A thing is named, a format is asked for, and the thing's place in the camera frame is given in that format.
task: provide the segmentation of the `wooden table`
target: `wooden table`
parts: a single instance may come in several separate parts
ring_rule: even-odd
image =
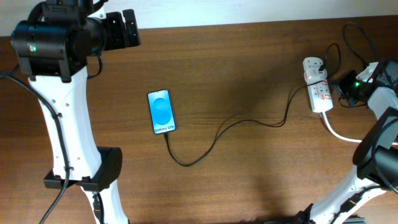
[[[340,44],[343,58],[336,77],[361,71],[341,36],[347,21],[366,28],[380,55],[398,60],[398,17],[140,30],[140,47],[105,52],[104,72],[88,82],[88,107],[96,144],[123,150],[118,182],[130,221],[234,223],[291,216],[328,195],[351,169],[357,144],[325,129],[306,91],[294,98],[285,126],[240,124],[191,168],[171,160],[163,136],[153,133],[147,93],[171,92],[178,125],[170,134],[172,148],[180,160],[192,161],[220,128],[239,119],[280,121],[289,92],[304,84],[303,59],[323,57],[332,42]],[[348,37],[374,61],[358,31],[350,29]],[[0,54],[1,70],[17,63],[9,39],[1,39]],[[330,58],[329,71],[335,52]],[[90,59],[89,73],[97,68]],[[363,138],[376,120],[372,111],[342,108],[336,94],[333,101],[328,115],[335,131]],[[10,80],[0,81],[0,123],[0,222],[38,223],[58,194],[42,181],[52,168],[52,150],[37,100]],[[368,223],[395,223],[397,211],[397,197],[388,192],[356,213]],[[48,223],[94,223],[78,187],[67,190]]]

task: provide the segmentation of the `phone screen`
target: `phone screen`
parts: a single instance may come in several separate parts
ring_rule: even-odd
[[[148,94],[150,115],[155,134],[175,130],[175,121],[169,91],[161,90]]]

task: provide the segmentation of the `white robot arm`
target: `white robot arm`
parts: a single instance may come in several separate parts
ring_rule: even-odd
[[[36,80],[29,81],[30,85],[38,91],[57,113],[61,114],[60,124],[63,130],[65,147],[71,167],[70,181],[79,182],[83,178],[92,179],[101,165],[101,155],[94,142],[91,132],[90,117],[86,101],[87,69],[82,68],[72,76],[72,81],[63,83],[60,77],[37,75]],[[65,179],[65,169],[57,129],[48,109],[41,104],[47,130],[53,149],[53,175]],[[104,223],[128,223],[123,213],[117,180],[109,188],[101,192],[86,193],[94,211],[94,198],[97,193],[101,195],[103,203]]]
[[[380,160],[378,166],[382,166],[388,173],[389,180],[397,180],[398,151],[391,148],[398,134],[396,123],[388,127],[388,132],[382,133],[378,142],[375,137],[381,132],[387,123],[398,117],[398,98],[389,88],[379,87],[368,101],[368,106],[374,111],[377,123],[359,144],[354,158],[354,166],[345,180],[323,200],[310,205],[306,211],[296,216],[295,223],[344,223],[355,211],[372,198],[384,194],[390,190],[380,178],[371,156],[371,148],[377,148],[376,158]]]
[[[105,14],[106,1],[46,0],[12,34],[31,89],[21,85],[38,97],[50,135],[54,165],[44,184],[61,189],[40,223],[73,184],[86,193],[98,224],[129,223],[117,183],[122,152],[118,147],[97,147],[91,132],[86,58],[97,56],[102,68],[102,51],[135,47],[141,41],[134,11],[124,10],[124,20],[120,12]]]

